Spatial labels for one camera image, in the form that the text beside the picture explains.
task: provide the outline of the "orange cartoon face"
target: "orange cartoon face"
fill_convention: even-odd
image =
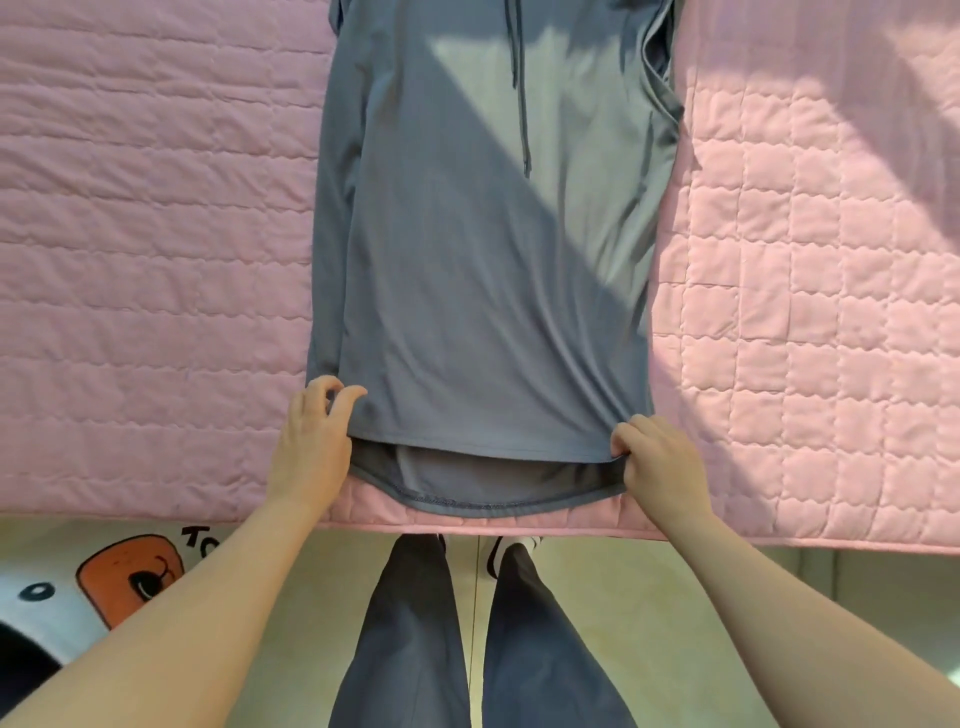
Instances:
[[[183,576],[177,549],[163,536],[133,536],[98,551],[77,569],[77,583],[109,629]]]

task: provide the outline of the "hoodie drawstring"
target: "hoodie drawstring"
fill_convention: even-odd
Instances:
[[[507,19],[507,38],[510,40],[510,64],[514,72],[516,102],[520,114],[520,144],[523,146],[523,176],[530,179],[533,161],[530,157],[530,139],[527,135],[527,89],[526,69],[523,58],[523,13],[521,0],[503,0],[503,12]],[[514,16],[516,15],[516,32]]]

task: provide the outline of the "gray pants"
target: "gray pants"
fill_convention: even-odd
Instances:
[[[523,546],[503,556],[487,630],[487,728],[636,728]],[[467,728],[470,701],[440,540],[404,535],[373,591],[330,728]]]

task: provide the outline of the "gray hoodie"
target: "gray hoodie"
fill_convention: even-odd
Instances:
[[[308,378],[366,386],[353,470],[519,515],[622,488],[683,109],[680,0],[333,0]]]

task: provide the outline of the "sneaker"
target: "sneaker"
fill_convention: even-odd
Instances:
[[[500,564],[503,563],[503,554],[507,552],[510,546],[521,544],[531,554],[534,549],[543,543],[542,536],[497,536],[491,540],[489,548],[490,554],[487,556],[487,574],[491,579],[496,579],[500,575]]]

